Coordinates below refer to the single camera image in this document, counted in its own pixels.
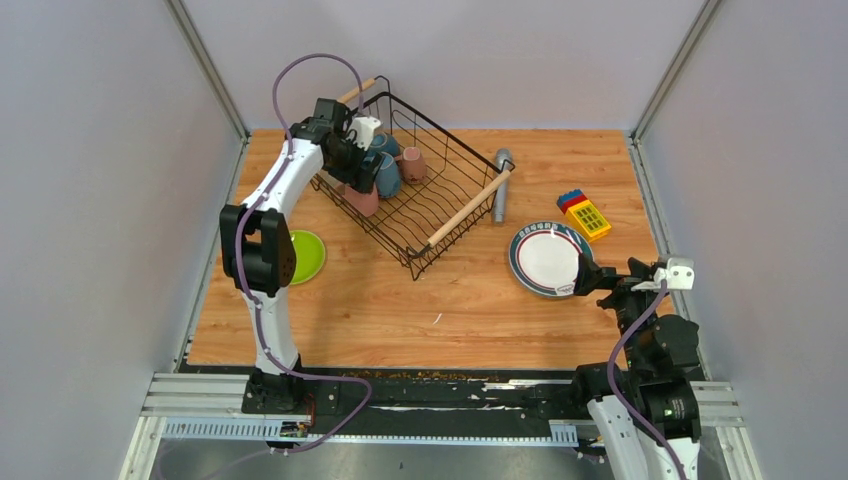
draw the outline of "plate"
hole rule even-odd
[[[536,222],[515,234],[509,244],[509,266],[518,281],[545,297],[574,294],[580,253],[592,249],[576,230],[557,222]]]
[[[312,232],[292,230],[290,232],[297,261],[294,265],[294,277],[290,285],[299,285],[318,274],[327,259],[324,242]]]

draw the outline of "dish rack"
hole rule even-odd
[[[345,200],[328,177],[318,174],[311,183],[409,268],[415,281],[492,210],[495,191],[515,167],[512,163],[505,164],[503,170],[496,167],[394,95],[386,77],[368,79],[363,90],[378,81],[385,84],[385,90],[364,102],[365,112],[379,118],[383,130],[395,137],[401,148],[415,146],[421,150],[427,162],[427,178],[418,185],[404,182],[395,197],[380,199],[379,210],[370,217]],[[338,100],[348,103],[358,93],[354,88]]]

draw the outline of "cable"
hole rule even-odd
[[[674,449],[671,447],[671,444],[668,443],[668,440],[657,430],[647,418],[643,417],[641,413],[639,413],[636,408],[627,401],[624,395],[621,393],[621,390],[618,388],[618,385],[615,384],[615,359],[618,357],[618,354],[621,352],[621,349],[624,348],[624,344],[630,340],[630,337],[636,333],[636,330],[642,326],[645,322],[648,321],[648,318],[657,311],[657,308],[660,306],[660,302],[665,298],[668,293],[668,282],[663,280],[660,283],[660,291],[657,293],[657,298],[654,299],[653,302],[648,306],[648,308],[642,312],[642,315],[630,325],[630,328],[625,330],[625,332],[621,335],[621,338],[618,340],[618,343],[615,344],[615,348],[612,349],[610,353],[609,361],[607,362],[607,381],[610,384],[610,388],[612,388],[612,393],[615,394],[616,398],[624,405],[624,408],[630,412],[630,416],[635,418],[639,423],[641,423],[654,438],[657,439],[658,442],[663,446],[663,448],[668,451],[668,455],[671,457],[671,463],[674,464],[674,467],[677,469],[677,474],[680,476],[680,480],[687,480],[686,472],[683,469],[683,464],[680,463],[680,458],[677,457],[677,453],[674,452]]]
[[[278,360],[277,357],[275,357],[274,354],[271,352],[271,349],[268,347],[268,342],[265,339],[265,332],[262,329],[262,303],[260,302],[260,300],[258,298],[256,298],[253,295],[253,293],[250,291],[250,288],[247,288],[248,283],[247,283],[247,276],[246,276],[245,271],[244,271],[244,258],[242,257],[242,242],[241,242],[241,238],[244,235],[245,225],[247,224],[247,220],[250,218],[250,216],[253,214],[253,212],[256,211],[256,209],[259,207],[259,205],[261,205],[268,198],[270,191],[274,188],[274,186],[277,184],[277,182],[283,176],[283,173],[286,171],[286,168],[289,166],[289,163],[291,163],[292,159],[294,158],[294,142],[292,141],[292,133],[291,133],[291,129],[289,128],[288,123],[283,118],[283,114],[280,112],[280,105],[277,101],[277,88],[280,85],[280,81],[283,79],[283,77],[287,73],[289,73],[289,71],[291,71],[292,68],[294,68],[295,66],[299,65],[302,62],[305,62],[306,60],[310,60],[310,59],[313,59],[313,58],[329,58],[329,59],[332,59],[332,60],[336,60],[338,62],[343,63],[347,68],[350,69],[351,72],[353,72],[353,76],[356,78],[356,84],[359,86],[359,110],[358,110],[358,112],[359,112],[360,115],[362,114],[362,111],[363,111],[363,108],[364,108],[364,103],[365,103],[364,102],[364,96],[363,96],[363,90],[362,90],[362,79],[359,77],[359,73],[356,71],[356,69],[353,67],[353,65],[351,65],[350,62],[348,62],[347,60],[345,60],[345,59],[343,59],[339,56],[336,56],[336,55],[333,55],[333,54],[330,54],[330,53],[313,53],[313,54],[310,54],[310,55],[304,55],[303,57],[300,57],[297,60],[290,63],[286,68],[284,68],[280,72],[279,75],[277,75],[277,78],[274,80],[274,87],[272,88],[272,95],[273,95],[272,102],[273,102],[273,105],[274,105],[274,113],[277,115],[277,119],[280,121],[280,124],[282,124],[282,126],[283,126],[283,130],[285,130],[285,132],[286,132],[286,144],[288,146],[288,154],[286,154],[286,157],[283,160],[283,164],[280,166],[279,170],[277,170],[277,173],[274,174],[274,176],[271,178],[271,180],[268,182],[268,184],[265,186],[265,188],[262,190],[262,192],[260,192],[256,201],[253,202],[253,204],[250,205],[247,208],[247,211],[244,213],[244,215],[242,215],[241,219],[239,220],[238,225],[236,226],[236,236],[235,236],[235,238],[236,238],[236,248],[235,248],[235,250],[236,250],[236,252],[235,252],[235,254],[236,254],[236,272],[238,274],[239,285],[242,286],[242,291],[244,292],[245,296],[251,302],[253,302],[253,312],[254,312],[254,317],[256,319],[255,323],[254,323],[254,327],[256,328],[256,336],[259,339],[259,348],[265,353],[265,356],[268,358],[268,360],[275,367],[279,368],[286,375],[291,375],[293,377],[301,378],[303,380],[358,383],[360,385],[365,386],[366,393],[365,393],[365,397],[362,399],[362,401],[359,403],[359,405],[357,405],[356,408],[354,408],[353,411],[350,412],[350,414],[348,414],[348,416],[346,416],[341,422],[338,423],[338,425],[331,428],[330,431],[328,431],[327,433],[325,433],[324,435],[322,435],[320,438],[316,439],[315,441],[312,441],[312,442],[307,443],[305,445],[297,446],[297,447],[294,447],[294,448],[285,448],[285,449],[272,448],[270,450],[270,453],[280,452],[280,453],[282,453],[283,455],[286,455],[286,456],[288,456],[289,453],[306,452],[308,450],[312,450],[313,448],[318,447],[321,444],[323,444],[325,441],[327,441],[328,438],[335,435],[336,432],[338,432],[342,427],[347,425],[347,423],[353,417],[355,417],[365,407],[365,405],[371,399],[371,394],[373,392],[372,389],[371,389],[371,384],[368,383],[368,381],[361,379],[361,378],[337,377],[337,376],[332,376],[332,375],[312,375],[312,374],[308,374],[308,373],[296,372],[296,371],[286,367],[285,365],[283,365],[283,363],[280,362],[280,360]],[[233,468],[234,466],[241,464],[242,462],[245,462],[247,460],[250,460],[252,458],[255,458],[255,457],[258,457],[258,456],[261,456],[261,455],[266,455],[268,453],[269,453],[268,450],[260,450],[260,451],[253,452],[251,454],[245,455],[245,456],[233,461],[232,463],[210,473],[209,475],[206,475],[201,480],[210,480],[210,479],[217,477],[218,475],[224,473],[225,471]],[[156,472],[157,472],[157,476],[160,478],[160,480],[164,480],[164,477],[162,476],[160,470],[157,469]]]

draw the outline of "white plate with blue rim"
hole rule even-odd
[[[589,242],[576,230],[557,222],[535,222],[512,238],[509,266],[531,292],[551,298],[570,297],[574,295],[581,253],[592,260]]]

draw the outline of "gray floor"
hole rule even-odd
[[[267,450],[264,443],[221,440],[166,441],[161,473],[168,480],[198,480],[244,455]],[[712,429],[705,429],[700,479],[727,479]],[[154,469],[153,480],[162,480]],[[215,477],[308,480],[573,479],[612,480],[609,464],[578,460],[563,448],[455,447],[329,443],[284,458],[261,455]]]

